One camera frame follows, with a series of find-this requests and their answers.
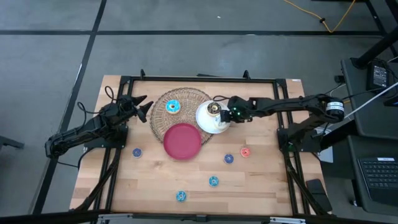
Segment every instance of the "blue toy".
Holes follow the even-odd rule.
[[[170,114],[176,114],[180,111],[181,105],[178,100],[169,100],[166,103],[166,111]]]
[[[134,158],[136,158],[136,159],[140,158],[142,156],[142,150],[139,148],[135,148],[132,151],[132,156],[134,156]]]
[[[218,178],[216,176],[211,176],[209,178],[209,184],[212,187],[217,187],[218,186]]]
[[[227,154],[224,156],[224,162],[226,164],[231,164],[234,162],[234,156],[232,156],[231,154]]]
[[[179,192],[177,192],[175,198],[178,202],[184,202],[185,199],[187,199],[187,194],[184,191],[180,190]]]

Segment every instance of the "wooden tabletop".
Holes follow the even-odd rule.
[[[109,85],[118,92],[120,76],[106,75],[99,91],[96,111],[109,103],[104,92]],[[303,94],[300,80],[286,80],[289,96]],[[192,87],[215,95],[238,95],[274,98],[271,84],[267,83],[207,83],[207,82],[134,82],[133,96],[148,95],[142,104],[156,101],[169,90]],[[293,112],[294,122],[308,117],[306,111]],[[221,134],[216,134],[205,144],[199,154],[187,162],[175,161],[164,151],[154,137],[148,122],[137,118],[128,122],[129,134],[122,150],[118,177],[112,202],[114,212],[146,213],[196,213],[219,215],[291,215],[289,190],[282,153],[276,138],[276,114],[254,118],[251,123],[236,124]],[[251,156],[243,158],[239,150],[247,146]],[[132,156],[134,148],[141,148],[140,159]],[[225,154],[232,154],[234,162],[223,162]],[[100,176],[104,149],[94,149],[81,162],[70,208],[79,206],[93,190]],[[300,153],[306,180],[320,179],[320,163],[310,153]],[[215,175],[220,184],[210,187],[209,177]],[[184,190],[187,200],[177,202],[177,191]],[[101,208],[104,208],[108,186],[103,191]],[[296,186],[299,211],[302,212],[300,191]]]

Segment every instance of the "gray floor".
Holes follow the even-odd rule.
[[[316,11],[333,27],[348,2],[294,3]],[[397,24],[386,5],[372,1],[387,30]],[[91,30],[100,0],[0,0],[0,30]],[[324,30],[317,19],[281,1],[108,0],[100,30]],[[377,30],[364,3],[357,3],[339,30]],[[0,135],[24,141],[24,150],[0,151],[0,216],[29,212],[45,167],[43,145],[58,129],[78,72],[87,35],[0,35]],[[124,35],[97,36],[78,95],[93,110],[103,75],[184,75],[300,78],[306,94],[336,84],[340,60],[361,55],[376,37]],[[388,50],[381,58],[391,58]],[[340,88],[336,96],[345,96]],[[74,110],[70,127],[82,112]],[[62,162],[76,164],[81,147]],[[44,212],[68,209],[76,169],[57,166]],[[349,182],[325,177],[334,214],[339,217],[398,223],[397,217],[366,213],[348,203]],[[154,220],[136,220],[155,223]]]

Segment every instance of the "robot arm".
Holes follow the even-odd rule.
[[[301,123],[290,124],[288,128],[277,130],[280,149],[294,144],[302,151],[320,152],[323,136],[314,130],[324,123],[338,123],[344,119],[343,102],[325,94],[272,100],[270,98],[249,98],[244,100],[232,96],[228,101],[229,110],[221,110],[221,122],[251,122],[253,117],[262,118],[277,112],[309,111],[311,115]]]
[[[228,101],[228,110],[221,110],[221,122],[251,122],[253,117],[262,118],[276,112],[309,111],[327,123],[340,122],[344,117],[343,102],[328,95],[315,95],[299,98],[272,100],[254,98],[244,100],[232,96]]]
[[[112,102],[102,107],[98,115],[89,119],[84,125],[51,136],[45,143],[46,156],[58,158],[71,147],[98,138],[115,138],[118,135],[118,127],[132,116],[138,116],[145,123],[147,121],[146,114],[153,101],[139,108],[136,105],[144,101],[146,97],[123,95],[115,103]]]

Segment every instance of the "keyboard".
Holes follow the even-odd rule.
[[[398,158],[360,158],[358,164],[373,201],[398,206]]]

